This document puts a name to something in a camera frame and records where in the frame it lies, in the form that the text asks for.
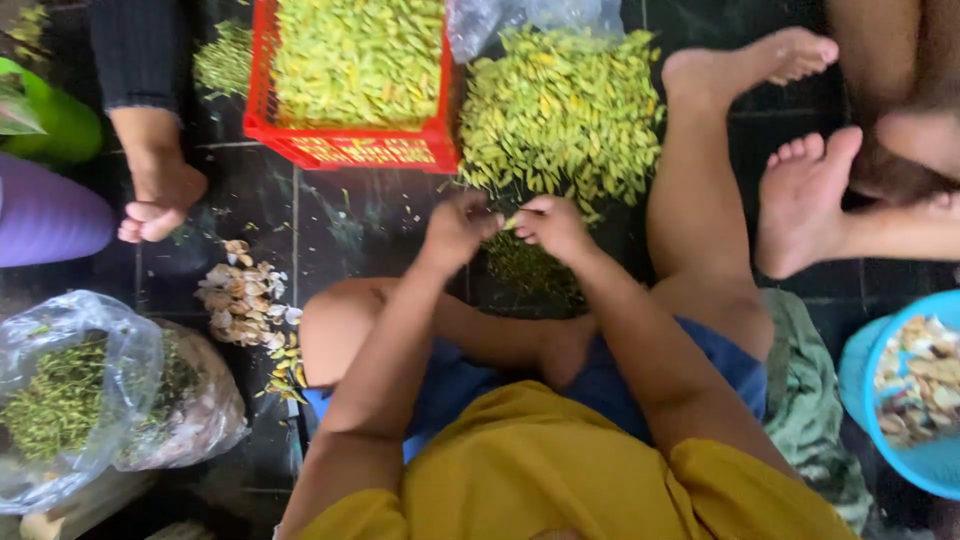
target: tile floor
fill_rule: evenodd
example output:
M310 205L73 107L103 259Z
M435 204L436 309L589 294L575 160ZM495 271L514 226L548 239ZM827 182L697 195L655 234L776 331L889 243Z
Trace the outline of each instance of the tile floor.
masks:
M52 77L99 109L85 7L76 1L50 4L53 26L47 42L58 67ZM252 7L236 0L193 4L198 7L192 13L198 42L211 40L212 25L220 20L251 20ZM623 0L622 14L628 31L646 28L659 33L664 57L693 45L741 46L790 25L820 32L826 28L819 0ZM209 101L202 94L194 92L185 106L184 139L190 159L205 172L211 187L189 222L157 244L134 247L115 242L87 259L2 270L2 312L17 312L67 289L88 288L143 313L202 329L203 307L191 297L195 283L222 259L220 240L238 237L251 243L255 258L265 258L290 275L285 299L296 306L347 277L400 275L416 253L425 218L440 199L437 188L448 177L397 170L300 170L243 137L240 100ZM844 125L845 103L840 73L832 68L787 88L759 87L735 104L729 121L730 153L752 234L758 211L757 182L766 156L795 136L811 131L828 134ZM120 209L130 199L131 181L118 149L111 136L102 156L70 175ZM619 210L598 235L639 278L648 279L649 262L642 225L638 225L642 222L642 210ZM249 223L256 228L248 227ZM821 264L783 282L757 279L801 296L836 356L844 340L862 324L914 298L956 286L955 269L956 265L945 263L866 259ZM504 314L565 314L563 307L516 298L477 266L451 285L451 293ZM271 362L230 346L221 351L252 405L253 434L231 453L173 477L198 492L237 493L221 497L223 504L245 508L247 516L251 504L262 508L254 512L259 523L252 530L263 530L282 509L282 504L274 502L283 500L292 488L302 433L277 422L289 415L286 404L250 397L263 386ZM846 426L845 434L862 456L872 491L880 495L878 523L917 524L915 517L924 513L926 498L889 470L856 426ZM271 503L256 506L264 494L263 500ZM914 517L907 519L895 511L903 508L910 508Z

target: plastic bag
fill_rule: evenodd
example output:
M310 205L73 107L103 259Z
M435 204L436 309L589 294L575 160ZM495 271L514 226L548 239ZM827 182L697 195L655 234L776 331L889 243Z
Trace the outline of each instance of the plastic bag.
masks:
M16 445L14 433L22 427L0 425L0 513L45 511L97 478L151 406L163 361L155 323L89 291L59 296L0 325L0 412L37 377L42 357L86 343L92 335L104 345L100 413L89 435L78 449L30 459ZM58 423L43 414L28 420L37 426Z
M193 465L250 432L233 375L213 345L196 331L154 322L163 329L163 376L147 418L113 461L120 471Z
M501 31L531 22L620 40L620 0L448 0L446 33L457 63L480 56Z

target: hand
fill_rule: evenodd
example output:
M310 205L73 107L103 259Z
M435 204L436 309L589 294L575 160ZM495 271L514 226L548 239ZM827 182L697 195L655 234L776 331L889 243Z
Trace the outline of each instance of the hand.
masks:
M563 197L541 195L520 207L515 218L518 237L543 246L567 266L596 248L580 211Z
M486 191L462 193L433 210L417 261L449 278L502 227L503 215L487 211Z

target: plastic crate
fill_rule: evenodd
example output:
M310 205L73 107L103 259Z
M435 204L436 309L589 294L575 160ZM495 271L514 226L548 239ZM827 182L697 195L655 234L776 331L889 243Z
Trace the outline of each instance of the plastic crate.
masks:
M276 0L256 0L253 10L253 61L250 95L244 113L244 134L273 148L304 169L340 167L418 168L455 174L460 161L456 145L456 92L451 83L454 62L444 32L441 53L440 103L437 115L419 132L392 130L292 130L274 125L276 95L270 71L277 43Z

